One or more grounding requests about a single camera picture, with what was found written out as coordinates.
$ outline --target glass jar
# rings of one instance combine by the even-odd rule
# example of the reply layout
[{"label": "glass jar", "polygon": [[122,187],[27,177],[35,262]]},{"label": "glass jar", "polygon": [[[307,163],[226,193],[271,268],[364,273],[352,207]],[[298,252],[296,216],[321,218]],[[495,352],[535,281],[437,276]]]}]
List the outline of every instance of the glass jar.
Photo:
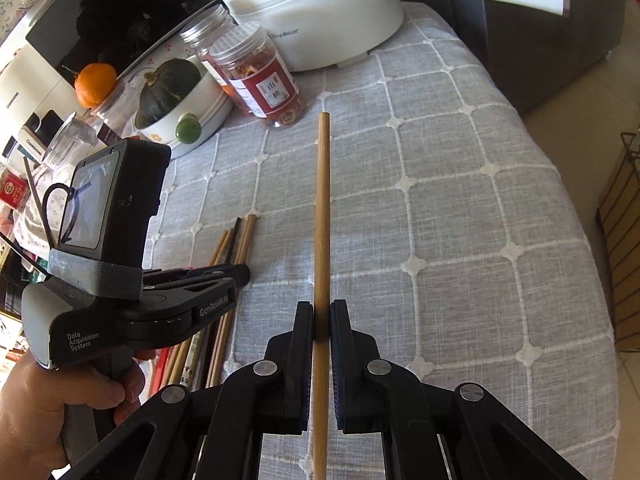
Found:
[{"label": "glass jar", "polygon": [[216,5],[210,9],[203,10],[187,23],[180,31],[180,37],[195,51],[198,60],[206,67],[242,113],[251,115],[249,107],[238,95],[236,89],[229,84],[229,81],[216,66],[208,52],[209,47],[216,40],[234,27],[236,27],[236,24],[225,7]]},{"label": "glass jar", "polygon": [[11,209],[22,211],[29,194],[27,181],[0,164],[0,201]]},{"label": "glass jar", "polygon": [[269,126],[290,126],[305,113],[300,89],[260,23],[232,28],[209,54],[254,115]]},{"label": "glass jar", "polygon": [[100,150],[95,130],[71,114],[49,143],[42,163],[54,173],[65,166],[75,166],[83,158]]},{"label": "glass jar", "polygon": [[120,79],[92,114],[100,117],[111,130],[121,135],[127,121],[138,111],[140,90],[134,81]]}]

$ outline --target green knob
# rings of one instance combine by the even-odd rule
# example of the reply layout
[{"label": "green knob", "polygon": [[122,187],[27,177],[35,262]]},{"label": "green knob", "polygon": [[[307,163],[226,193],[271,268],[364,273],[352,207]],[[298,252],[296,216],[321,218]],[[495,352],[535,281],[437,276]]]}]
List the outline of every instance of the green knob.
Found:
[{"label": "green knob", "polygon": [[175,138],[183,144],[193,144],[201,133],[202,126],[194,114],[184,114],[175,127]]}]

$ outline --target white bowl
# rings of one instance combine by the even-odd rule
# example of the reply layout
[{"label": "white bowl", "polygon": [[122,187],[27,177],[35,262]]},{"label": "white bowl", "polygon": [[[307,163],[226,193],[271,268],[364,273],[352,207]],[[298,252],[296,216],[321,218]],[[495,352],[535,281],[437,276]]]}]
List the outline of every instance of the white bowl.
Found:
[{"label": "white bowl", "polygon": [[213,134],[220,129],[220,126],[222,126],[222,123],[224,123],[226,118],[229,117],[229,114],[233,109],[233,101],[223,92],[220,98],[211,107],[210,113],[200,120],[202,133],[198,140],[193,144],[185,144],[180,142],[178,139],[174,139],[172,142],[169,142],[168,145],[171,148],[171,160],[174,160],[174,158],[178,158],[179,156],[186,155],[187,153],[195,150],[202,143],[206,142],[206,140],[209,140]]},{"label": "white bowl", "polygon": [[[191,90],[187,97],[162,119],[146,128],[139,128],[140,133],[153,142],[167,144],[172,147],[177,146],[180,142],[175,137],[176,127],[185,115],[193,114],[198,118],[200,126],[203,126],[209,121],[214,110],[222,107],[222,101],[224,100],[222,98],[226,98],[226,94],[222,88],[220,88],[216,80],[213,79],[213,76],[200,62],[194,59],[190,59],[190,61],[194,62],[200,71],[200,76],[202,77],[200,82]],[[202,138],[203,133],[204,132],[200,134],[196,142]]]}]

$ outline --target wire basket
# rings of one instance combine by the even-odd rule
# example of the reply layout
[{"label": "wire basket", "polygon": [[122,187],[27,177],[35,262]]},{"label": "wire basket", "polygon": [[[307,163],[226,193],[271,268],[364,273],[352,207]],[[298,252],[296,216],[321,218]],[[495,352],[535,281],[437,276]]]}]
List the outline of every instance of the wire basket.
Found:
[{"label": "wire basket", "polygon": [[623,152],[600,198],[618,350],[640,348],[640,133],[622,133]]}]

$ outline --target gray checkered tablecloth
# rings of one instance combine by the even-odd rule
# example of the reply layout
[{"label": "gray checkered tablecloth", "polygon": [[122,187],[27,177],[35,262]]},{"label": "gray checkered tablecloth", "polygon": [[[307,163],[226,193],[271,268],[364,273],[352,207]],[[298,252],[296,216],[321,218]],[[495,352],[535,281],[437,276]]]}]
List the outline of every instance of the gray checkered tablecloth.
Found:
[{"label": "gray checkered tablecloth", "polygon": [[[202,266],[237,216],[260,215],[226,372],[262,357],[312,301],[317,116],[332,120],[332,288],[354,329],[424,382],[483,384],[590,480],[612,475],[613,333],[556,168],[429,7],[365,60],[298,74],[305,118],[233,115],[172,162],[147,267]],[[332,421],[332,478],[384,478],[378,435]],[[305,479],[308,434],[265,437],[261,478]],[[428,473],[429,464],[425,464]]]}]

